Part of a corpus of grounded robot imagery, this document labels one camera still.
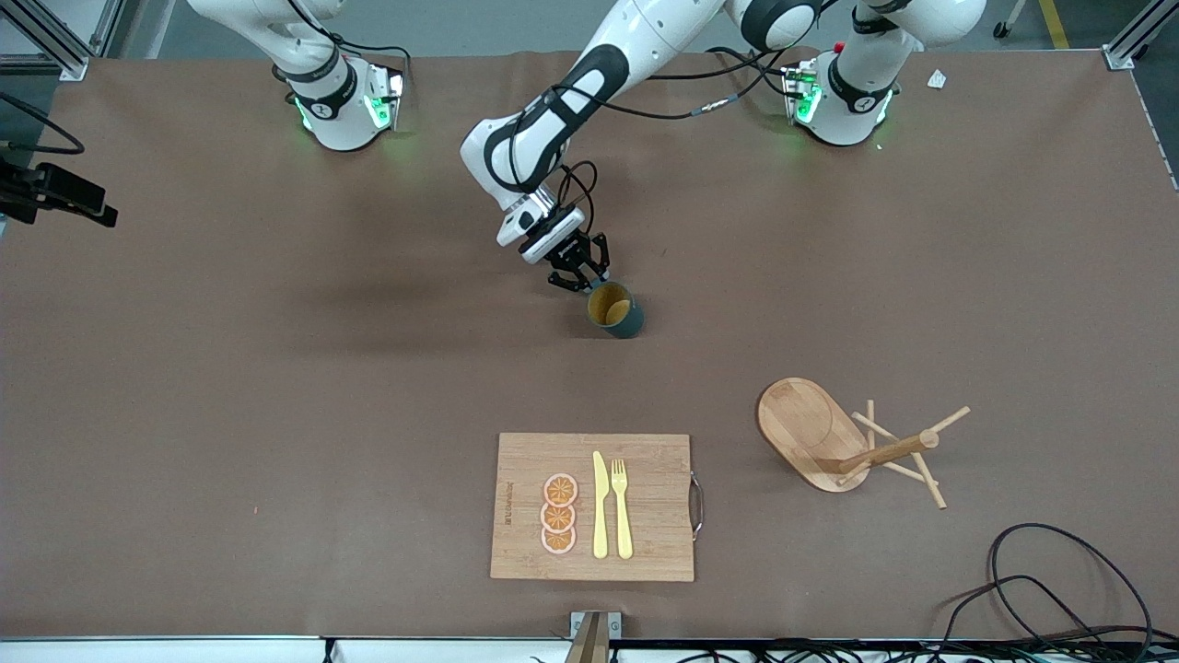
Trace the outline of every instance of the teal mug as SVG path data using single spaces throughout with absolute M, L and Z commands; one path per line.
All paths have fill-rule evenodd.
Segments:
M 590 293 L 590 321 L 615 339 L 633 339 L 643 329 L 643 307 L 625 285 L 607 281 Z

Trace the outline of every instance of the cutting board handle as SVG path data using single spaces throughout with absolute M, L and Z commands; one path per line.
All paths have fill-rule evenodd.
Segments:
M 687 504 L 692 504 L 692 493 L 696 493 L 696 525 L 692 525 L 692 540 L 700 536 L 700 527 L 704 527 L 704 488 L 700 487 L 699 479 L 696 478 L 696 471 L 689 472 L 692 478 L 692 483 L 687 485 Z

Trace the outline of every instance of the brown table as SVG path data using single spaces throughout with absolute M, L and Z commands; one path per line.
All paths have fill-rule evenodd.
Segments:
M 929 636 L 1032 519 L 1177 625 L 1179 199 L 1129 73 L 917 55 L 854 149 L 786 126 L 769 90 L 692 122 L 602 112 L 571 158 L 601 169 L 597 228 L 648 316 L 614 341 L 495 245 L 457 157 L 569 61 L 423 59 L 419 132 L 348 155 L 264 61 L 98 61 L 60 88 L 88 147 L 68 163 L 121 217 L 46 215 L 0 247 L 0 634 L 547 635 L 612 609 L 632 636 Z M 971 406 L 929 455 L 949 511 L 884 471 L 806 486 L 753 416 L 789 375 L 902 433 Z M 492 580 L 501 431 L 690 433 L 697 580 Z M 1003 564 L 1135 619 L 1060 541 Z M 981 603 L 957 634 L 1017 631 Z

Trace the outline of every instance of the citrus slice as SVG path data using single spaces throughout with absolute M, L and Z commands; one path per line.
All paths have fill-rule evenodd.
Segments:
M 560 533 L 549 532 L 548 530 L 540 531 L 540 544 L 553 554 L 565 554 L 573 550 L 573 544 L 575 543 L 578 543 L 577 530 Z
M 554 534 L 568 532 L 573 527 L 573 521 L 577 520 L 577 517 L 573 506 L 553 506 L 546 503 L 540 507 L 541 526 Z
M 545 481 L 545 501 L 553 506 L 568 506 L 578 499 L 578 483 L 561 472 Z

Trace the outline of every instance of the gray floor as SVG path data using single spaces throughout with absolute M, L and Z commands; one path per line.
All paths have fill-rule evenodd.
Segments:
M 988 51 L 1050 48 L 1043 15 L 1029 1 L 1012 34 L 992 37 L 1015 0 L 990 0 L 975 29 L 951 48 Z M 1145 4 L 1145 0 L 1055 0 L 1073 47 L 1096 47 L 1108 41 Z M 172 59 L 262 58 L 262 53 L 236 33 L 205 20 L 185 0 L 139 0 L 145 20 L 130 35 L 124 54 Z M 328 27 L 349 40 L 396 44 L 416 55 L 500 55 L 516 51 L 579 51 L 593 34 L 613 0 L 351 0 Z M 803 44 L 826 48 L 844 38 L 852 0 L 839 0 L 819 20 Z M 693 51 L 710 46 L 745 50 L 737 28 L 717 17 L 696 39 Z M 1179 21 L 1167 26 L 1135 71 L 1161 144 L 1179 156 Z M 47 107 L 57 81 L 47 77 L 0 77 L 0 90 Z M 0 109 L 4 137 L 28 140 L 39 127 L 32 120 Z

